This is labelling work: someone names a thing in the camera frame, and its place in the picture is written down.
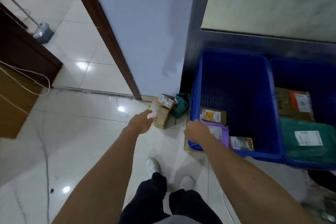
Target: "blue plastic crate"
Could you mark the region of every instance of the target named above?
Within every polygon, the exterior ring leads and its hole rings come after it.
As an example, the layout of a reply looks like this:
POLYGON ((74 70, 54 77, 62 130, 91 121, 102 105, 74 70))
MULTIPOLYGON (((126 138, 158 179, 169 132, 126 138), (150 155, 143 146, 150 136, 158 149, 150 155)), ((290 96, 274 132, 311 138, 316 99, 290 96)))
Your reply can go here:
MULTIPOLYGON (((310 94, 316 122, 336 125, 336 67, 332 64, 294 58, 271 58, 275 86, 310 94)), ((335 164, 298 161, 285 152, 281 163, 313 169, 336 170, 335 164)))
MULTIPOLYGON (((273 78, 265 57, 204 50, 192 87, 191 120, 200 118, 201 106, 226 111, 230 136, 253 139, 255 151, 234 149, 240 156, 283 155, 273 78)), ((200 145, 188 144, 202 151, 200 145)))

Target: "white wall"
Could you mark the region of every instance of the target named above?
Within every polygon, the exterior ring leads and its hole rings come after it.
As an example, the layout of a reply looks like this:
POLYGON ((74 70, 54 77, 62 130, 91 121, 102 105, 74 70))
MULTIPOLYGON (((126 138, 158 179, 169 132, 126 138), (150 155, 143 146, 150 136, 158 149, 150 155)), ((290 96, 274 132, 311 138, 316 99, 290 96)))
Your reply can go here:
POLYGON ((178 93, 193 0, 99 1, 140 93, 178 93))
POLYGON ((202 28, 336 42, 335 0, 208 0, 202 28))

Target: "purple plastic mailer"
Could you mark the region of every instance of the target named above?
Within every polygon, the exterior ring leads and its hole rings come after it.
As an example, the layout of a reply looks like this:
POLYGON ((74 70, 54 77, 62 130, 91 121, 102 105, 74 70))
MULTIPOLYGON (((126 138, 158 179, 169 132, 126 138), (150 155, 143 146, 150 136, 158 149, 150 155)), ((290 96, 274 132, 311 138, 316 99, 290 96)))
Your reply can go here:
POLYGON ((203 121, 202 122, 208 126, 210 132, 224 144, 226 147, 229 147, 229 128, 225 127, 222 124, 217 124, 213 122, 203 121))

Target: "brown door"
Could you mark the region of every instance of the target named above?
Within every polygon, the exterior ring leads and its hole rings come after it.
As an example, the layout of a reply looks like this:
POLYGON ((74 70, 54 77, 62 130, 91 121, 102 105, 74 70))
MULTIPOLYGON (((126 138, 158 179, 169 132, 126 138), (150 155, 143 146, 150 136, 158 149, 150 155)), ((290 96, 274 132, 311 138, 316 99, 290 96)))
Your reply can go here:
MULTIPOLYGON (((45 75, 53 83, 62 62, 34 39, 0 6, 0 60, 45 75)), ((43 86, 48 81, 40 75, 24 72, 43 86)))

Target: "marble wall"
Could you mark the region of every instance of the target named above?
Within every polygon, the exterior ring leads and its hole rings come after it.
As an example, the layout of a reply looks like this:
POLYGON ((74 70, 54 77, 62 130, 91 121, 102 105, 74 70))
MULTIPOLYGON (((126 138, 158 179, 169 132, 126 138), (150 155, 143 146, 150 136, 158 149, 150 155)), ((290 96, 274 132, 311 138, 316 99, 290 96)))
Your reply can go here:
POLYGON ((202 28, 336 42, 336 0, 208 0, 202 28))

